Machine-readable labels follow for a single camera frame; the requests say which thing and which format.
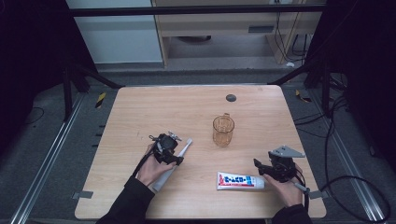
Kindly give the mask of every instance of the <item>wooden table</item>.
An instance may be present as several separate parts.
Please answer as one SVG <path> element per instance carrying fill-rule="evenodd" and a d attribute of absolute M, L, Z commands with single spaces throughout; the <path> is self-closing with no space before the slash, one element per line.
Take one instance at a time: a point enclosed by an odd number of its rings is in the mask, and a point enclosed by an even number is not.
<path fill-rule="evenodd" d="M 234 94 L 235 102 L 226 96 Z M 212 140 L 212 122 L 229 113 L 235 122 L 225 148 Z M 123 189 L 152 141 L 168 131 L 183 139 L 176 153 L 193 142 L 185 160 L 152 200 L 147 218 L 268 218 L 282 206 L 271 188 L 262 191 L 216 189 L 217 171 L 258 175 L 253 158 L 270 165 L 268 151 L 286 145 L 304 152 L 282 90 L 278 86 L 173 86 L 120 89 L 97 149 L 76 217 L 103 216 Z M 307 186 L 317 189 L 306 158 L 294 159 Z M 324 217 L 321 199 L 310 202 L 311 217 Z"/>

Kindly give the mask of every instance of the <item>gray floor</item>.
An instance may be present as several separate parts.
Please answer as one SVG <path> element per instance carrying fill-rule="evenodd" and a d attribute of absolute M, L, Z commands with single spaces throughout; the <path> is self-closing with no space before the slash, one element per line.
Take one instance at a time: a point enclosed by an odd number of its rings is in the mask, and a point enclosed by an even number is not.
<path fill-rule="evenodd" d="M 275 63 L 268 44 L 263 36 L 212 36 L 207 42 L 186 42 L 178 38 L 172 41 L 169 64 L 166 68 L 136 69 L 131 72 L 103 72 L 102 75 L 120 84 L 133 85 L 190 85 L 190 84 L 265 84 L 283 77 L 292 68 Z M 295 90 L 316 99 L 320 87 L 305 90 L 298 76 L 285 84 L 282 89 L 294 119 L 315 115 L 321 111 L 314 101 L 307 103 L 296 97 Z M 28 222 L 32 223 L 82 223 L 74 216 L 77 200 L 72 199 L 74 192 L 82 190 L 89 172 L 100 133 L 106 124 L 108 114 L 117 94 L 95 80 L 89 78 L 89 93 L 76 93 L 74 99 L 82 97 L 81 109 L 76 121 L 65 139 L 59 155 L 51 167 L 42 190 L 35 199 Z M 105 91 L 106 99 L 101 108 L 94 108 L 98 95 Z M 331 97 L 341 93 L 332 91 Z M 26 120 L 26 125 L 11 146 L 12 153 L 1 160 L 0 164 L 0 222 L 8 223 L 31 187 L 52 142 L 62 126 L 64 117 L 63 89 L 55 86 L 41 92 L 35 98 L 35 108 Z M 306 125 L 298 125 L 307 158 L 319 186 L 326 183 L 324 174 L 325 138 L 328 120 L 319 119 Z M 339 175 L 349 175 L 348 166 L 354 165 L 359 174 L 374 183 L 386 196 L 395 214 L 396 175 L 390 170 L 383 158 L 372 157 L 367 143 L 361 134 L 347 106 L 334 113 L 336 133 L 328 144 L 328 164 L 330 179 Z M 351 161 L 345 163 L 346 149 Z M 356 192 L 359 184 L 353 181 L 340 181 L 332 189 L 342 204 L 359 216 L 367 218 L 370 208 L 364 207 Z M 373 192 L 383 213 L 386 207 Z M 315 223 L 362 223 L 345 212 L 333 198 L 324 199 L 327 215 Z M 196 220 L 193 223 L 262 223 L 262 220 Z M 388 223 L 396 223 L 392 215 Z"/>

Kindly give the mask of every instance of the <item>glass cup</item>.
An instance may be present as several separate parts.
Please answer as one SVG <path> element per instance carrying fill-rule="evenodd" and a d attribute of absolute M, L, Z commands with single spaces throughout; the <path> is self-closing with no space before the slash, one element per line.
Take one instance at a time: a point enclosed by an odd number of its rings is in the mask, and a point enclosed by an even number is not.
<path fill-rule="evenodd" d="M 227 147 L 233 138 L 233 120 L 224 113 L 213 120 L 213 141 L 219 147 Z"/>

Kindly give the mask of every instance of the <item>white tube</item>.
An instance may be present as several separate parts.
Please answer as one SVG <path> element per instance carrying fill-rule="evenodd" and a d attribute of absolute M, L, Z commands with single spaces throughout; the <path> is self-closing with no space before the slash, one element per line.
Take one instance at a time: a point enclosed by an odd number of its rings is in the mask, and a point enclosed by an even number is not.
<path fill-rule="evenodd" d="M 264 189 L 264 177 L 218 172 L 218 189 Z"/>

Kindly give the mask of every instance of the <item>person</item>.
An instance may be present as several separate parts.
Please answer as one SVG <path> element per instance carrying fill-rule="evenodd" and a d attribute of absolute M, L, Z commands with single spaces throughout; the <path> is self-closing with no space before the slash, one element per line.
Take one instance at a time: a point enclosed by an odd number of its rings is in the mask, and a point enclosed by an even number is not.
<path fill-rule="evenodd" d="M 297 164 L 296 168 L 300 171 L 297 173 L 298 175 L 303 173 Z M 312 220 L 303 206 L 303 192 L 294 186 L 294 183 L 298 181 L 297 178 L 294 177 L 291 181 L 280 183 L 269 175 L 264 174 L 263 176 L 274 187 L 285 204 L 285 207 L 272 218 L 273 224 L 312 224 Z"/>
<path fill-rule="evenodd" d="M 101 217 L 97 224 L 134 223 L 143 224 L 146 221 L 146 211 L 155 194 L 149 185 L 163 173 L 171 170 L 175 162 L 163 164 L 157 162 L 154 155 L 148 157 L 140 168 L 137 177 L 130 177 L 123 191 L 112 204 L 107 214 Z M 272 218 L 273 224 L 310 224 L 309 215 L 303 207 L 303 193 L 292 182 L 279 183 L 269 175 L 264 175 L 269 184 L 274 186 L 285 207 Z"/>

